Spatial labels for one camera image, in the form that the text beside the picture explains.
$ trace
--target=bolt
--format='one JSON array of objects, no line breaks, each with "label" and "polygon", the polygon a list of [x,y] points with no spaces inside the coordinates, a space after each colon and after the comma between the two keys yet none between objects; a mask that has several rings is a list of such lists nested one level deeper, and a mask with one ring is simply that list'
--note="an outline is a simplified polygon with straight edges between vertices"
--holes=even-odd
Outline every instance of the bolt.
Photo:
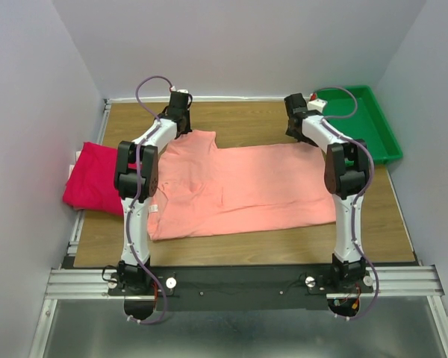
[{"label": "bolt", "polygon": [[371,287],[373,285],[373,279],[370,276],[364,277],[365,286]]},{"label": "bolt", "polygon": [[312,276],[307,276],[305,279],[305,285],[309,288],[315,287],[315,279]]}]

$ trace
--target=green tray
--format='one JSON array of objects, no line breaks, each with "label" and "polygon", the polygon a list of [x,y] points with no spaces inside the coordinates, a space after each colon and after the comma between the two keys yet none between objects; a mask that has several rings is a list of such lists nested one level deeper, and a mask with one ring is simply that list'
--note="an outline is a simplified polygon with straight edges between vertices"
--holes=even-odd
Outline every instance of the green tray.
[{"label": "green tray", "polygon": [[[330,119],[330,124],[353,139],[365,140],[375,164],[386,164],[400,159],[403,156],[402,149],[371,88],[368,86],[345,88],[357,98],[357,113],[348,119]],[[341,90],[325,89],[317,94],[319,98],[328,102],[323,112],[325,116],[342,116],[353,111],[353,100]]]}]

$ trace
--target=wooden surface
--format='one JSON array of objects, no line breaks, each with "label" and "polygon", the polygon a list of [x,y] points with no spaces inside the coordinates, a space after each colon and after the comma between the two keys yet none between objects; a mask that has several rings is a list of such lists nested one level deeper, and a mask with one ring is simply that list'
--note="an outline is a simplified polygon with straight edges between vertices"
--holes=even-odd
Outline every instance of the wooden surface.
[{"label": "wooden surface", "polygon": [[[161,111],[164,104],[151,104]],[[103,145],[116,148],[152,123],[138,104],[113,104]],[[281,102],[200,102],[193,104],[191,126],[217,132],[220,148],[293,142],[284,135],[287,117]],[[362,241],[376,262],[414,261],[385,167],[378,167],[364,198]],[[86,212],[75,267],[116,265],[123,245],[123,220]],[[335,246],[335,224],[289,230],[240,233],[150,242],[152,265],[247,265],[327,263]]]}]

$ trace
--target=red cloth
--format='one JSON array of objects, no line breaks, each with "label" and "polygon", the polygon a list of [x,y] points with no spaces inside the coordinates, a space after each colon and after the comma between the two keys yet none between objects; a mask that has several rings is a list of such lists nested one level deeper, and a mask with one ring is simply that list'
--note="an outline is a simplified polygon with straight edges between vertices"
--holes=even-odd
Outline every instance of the red cloth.
[{"label": "red cloth", "polygon": [[121,199],[114,189],[117,149],[86,142],[66,183],[63,201],[80,209],[122,216]]}]

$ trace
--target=gray floor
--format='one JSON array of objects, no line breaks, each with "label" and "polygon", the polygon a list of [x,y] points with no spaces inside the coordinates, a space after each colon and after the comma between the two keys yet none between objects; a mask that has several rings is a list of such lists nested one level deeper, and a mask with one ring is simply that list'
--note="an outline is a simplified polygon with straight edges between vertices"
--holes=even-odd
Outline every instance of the gray floor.
[{"label": "gray floor", "polygon": [[170,313],[127,322],[118,301],[61,301],[45,357],[444,357],[426,298],[380,298],[358,321],[306,310]]}]

